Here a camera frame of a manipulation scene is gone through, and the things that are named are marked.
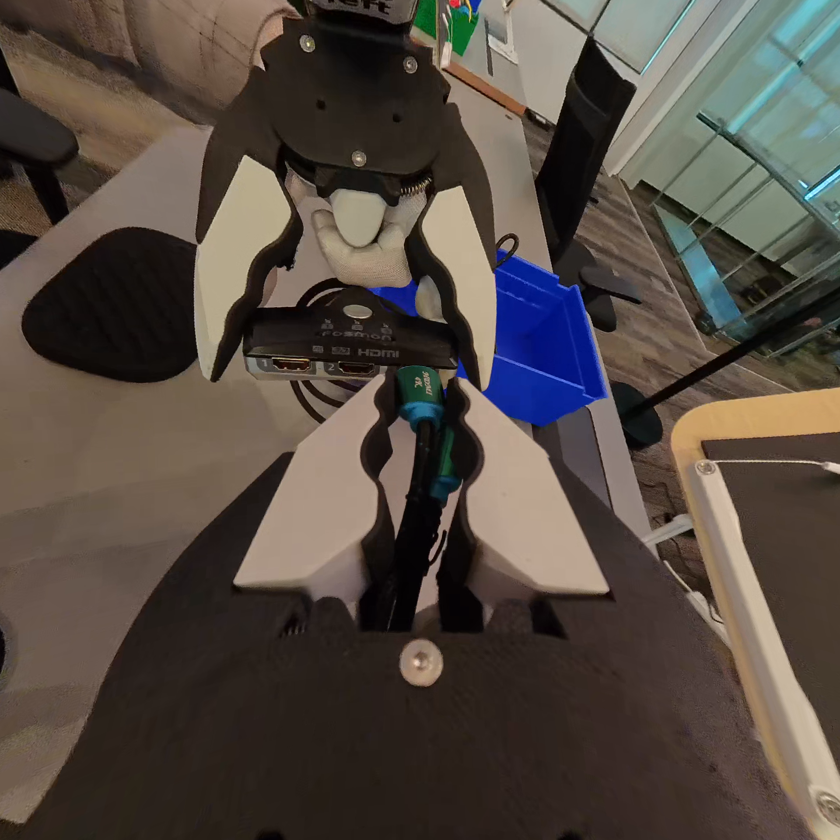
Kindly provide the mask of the braided hdmi cable green plugs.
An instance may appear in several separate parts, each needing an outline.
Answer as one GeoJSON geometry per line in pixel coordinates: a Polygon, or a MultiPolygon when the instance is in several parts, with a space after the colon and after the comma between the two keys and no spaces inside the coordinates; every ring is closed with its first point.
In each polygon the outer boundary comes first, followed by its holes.
{"type": "Polygon", "coordinates": [[[399,415],[415,436],[412,474],[400,528],[395,539],[386,628],[411,629],[424,578],[438,544],[438,531],[449,496],[460,485],[452,452],[455,435],[445,422],[445,389],[438,373],[426,366],[402,367],[396,373],[399,415]]]}

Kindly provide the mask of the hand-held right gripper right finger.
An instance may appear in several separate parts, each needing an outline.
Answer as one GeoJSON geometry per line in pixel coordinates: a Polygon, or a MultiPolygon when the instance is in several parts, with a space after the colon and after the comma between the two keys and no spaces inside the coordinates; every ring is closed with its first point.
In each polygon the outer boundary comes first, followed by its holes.
{"type": "Polygon", "coordinates": [[[446,391],[447,465],[460,480],[437,570],[445,632],[481,632],[507,601],[610,593],[545,450],[467,380],[446,391]]]}

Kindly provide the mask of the wooden book stand white base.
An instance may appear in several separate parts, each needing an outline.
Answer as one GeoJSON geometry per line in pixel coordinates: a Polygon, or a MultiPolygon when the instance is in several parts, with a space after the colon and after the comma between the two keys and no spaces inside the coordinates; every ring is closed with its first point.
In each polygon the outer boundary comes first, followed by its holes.
{"type": "Polygon", "coordinates": [[[670,435],[759,740],[818,838],[839,836],[838,394],[712,402],[670,435]]]}

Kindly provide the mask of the person's left forearm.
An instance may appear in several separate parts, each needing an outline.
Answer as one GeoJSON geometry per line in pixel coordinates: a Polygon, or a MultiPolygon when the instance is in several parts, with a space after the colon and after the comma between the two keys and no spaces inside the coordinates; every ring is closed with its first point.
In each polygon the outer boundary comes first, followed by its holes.
{"type": "Polygon", "coordinates": [[[124,74],[194,124],[212,124],[244,86],[261,49],[301,15],[281,1],[121,2],[124,74]]]}

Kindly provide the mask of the black rod with round disc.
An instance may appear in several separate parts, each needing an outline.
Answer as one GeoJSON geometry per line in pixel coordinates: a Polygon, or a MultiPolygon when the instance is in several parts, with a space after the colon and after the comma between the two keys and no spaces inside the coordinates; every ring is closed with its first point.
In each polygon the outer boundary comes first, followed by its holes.
{"type": "Polygon", "coordinates": [[[638,389],[624,382],[612,383],[612,397],[627,446],[632,450],[643,450],[662,441],[664,426],[656,407],[677,394],[723,371],[766,344],[777,343],[780,345],[780,350],[785,350],[790,345],[797,346],[809,341],[811,339],[809,334],[795,338],[794,332],[804,327],[805,321],[820,318],[826,310],[838,311],[838,301],[838,289],[827,292],[805,304],[802,310],[761,327],[753,336],[680,376],[652,395],[645,396],[638,389]]]}

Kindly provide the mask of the person's left hand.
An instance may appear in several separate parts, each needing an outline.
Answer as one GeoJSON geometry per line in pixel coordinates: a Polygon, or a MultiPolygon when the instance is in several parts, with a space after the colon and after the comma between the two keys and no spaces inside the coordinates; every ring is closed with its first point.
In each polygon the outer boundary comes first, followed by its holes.
{"type": "Polygon", "coordinates": [[[328,201],[328,209],[311,213],[311,225],[337,280],[364,288],[407,286],[405,242],[425,209],[425,193],[390,206],[377,194],[339,189],[328,201]]]}

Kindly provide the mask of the black office chair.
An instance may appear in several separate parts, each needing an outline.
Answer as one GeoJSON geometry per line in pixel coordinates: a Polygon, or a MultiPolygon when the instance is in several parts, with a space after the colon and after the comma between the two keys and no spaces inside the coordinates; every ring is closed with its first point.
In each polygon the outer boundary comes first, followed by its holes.
{"type": "Polygon", "coordinates": [[[548,152],[535,178],[553,273],[581,293],[593,327],[616,330],[613,299],[638,305],[634,284],[601,266],[575,239],[617,129],[636,92],[588,37],[565,89],[548,152]]]}
{"type": "Polygon", "coordinates": [[[18,94],[1,90],[1,155],[21,166],[52,224],[69,214],[58,170],[79,154],[75,134],[18,94]]]}

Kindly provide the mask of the green plastic bin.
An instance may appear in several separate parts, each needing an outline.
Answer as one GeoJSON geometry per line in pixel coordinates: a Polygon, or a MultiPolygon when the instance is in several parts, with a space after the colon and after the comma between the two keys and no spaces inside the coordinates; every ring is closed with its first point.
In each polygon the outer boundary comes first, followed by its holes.
{"type": "MultiPolygon", "coordinates": [[[[476,30],[480,16],[481,1],[446,1],[450,12],[449,33],[453,50],[462,57],[476,30]]],[[[436,1],[420,1],[414,25],[429,36],[436,35],[436,1]]]]}

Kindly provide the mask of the black textured cushion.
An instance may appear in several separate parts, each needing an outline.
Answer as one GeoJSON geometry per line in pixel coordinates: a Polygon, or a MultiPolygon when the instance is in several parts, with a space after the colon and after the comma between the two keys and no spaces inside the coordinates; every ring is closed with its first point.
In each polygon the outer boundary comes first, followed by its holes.
{"type": "Polygon", "coordinates": [[[167,381],[197,359],[196,245],[147,227],[96,239],[25,308],[21,330],[42,358],[117,382],[167,381]]]}

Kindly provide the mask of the blue plastic bin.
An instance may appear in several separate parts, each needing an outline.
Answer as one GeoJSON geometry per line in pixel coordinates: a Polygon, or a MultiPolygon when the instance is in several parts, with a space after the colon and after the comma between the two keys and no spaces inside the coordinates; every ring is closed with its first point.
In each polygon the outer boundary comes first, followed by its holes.
{"type": "Polygon", "coordinates": [[[578,290],[497,242],[495,358],[485,397],[512,419],[547,426],[606,398],[596,342],[578,290]]]}

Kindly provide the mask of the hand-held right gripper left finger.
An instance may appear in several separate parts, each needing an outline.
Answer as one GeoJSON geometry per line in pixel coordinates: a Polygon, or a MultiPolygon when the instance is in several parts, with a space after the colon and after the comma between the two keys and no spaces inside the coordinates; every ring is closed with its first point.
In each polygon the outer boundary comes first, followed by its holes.
{"type": "Polygon", "coordinates": [[[393,562],[382,484],[393,455],[396,379],[375,377],[299,444],[234,577],[240,591],[340,600],[367,623],[393,562]]]}

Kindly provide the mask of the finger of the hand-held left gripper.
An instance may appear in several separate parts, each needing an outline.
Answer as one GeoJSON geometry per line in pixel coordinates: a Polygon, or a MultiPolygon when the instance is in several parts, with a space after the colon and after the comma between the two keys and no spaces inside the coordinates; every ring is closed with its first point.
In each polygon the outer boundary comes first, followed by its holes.
{"type": "Polygon", "coordinates": [[[485,391],[496,348],[495,269],[462,185],[432,195],[407,236],[405,251],[417,283],[417,314],[449,326],[467,379],[485,391]]]}
{"type": "Polygon", "coordinates": [[[273,170],[244,156],[196,249],[194,322],[204,377],[217,382],[259,309],[269,274],[293,267],[303,224],[273,170]]]}

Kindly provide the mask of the black hdmi switch box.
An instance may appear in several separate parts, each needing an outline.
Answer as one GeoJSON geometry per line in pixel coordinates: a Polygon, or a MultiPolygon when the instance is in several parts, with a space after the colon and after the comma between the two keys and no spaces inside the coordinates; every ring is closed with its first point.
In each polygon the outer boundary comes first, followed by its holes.
{"type": "Polygon", "coordinates": [[[242,342],[258,379],[367,381],[390,369],[425,365],[455,372],[452,329],[410,315],[362,287],[329,288],[313,301],[261,308],[242,342]]]}

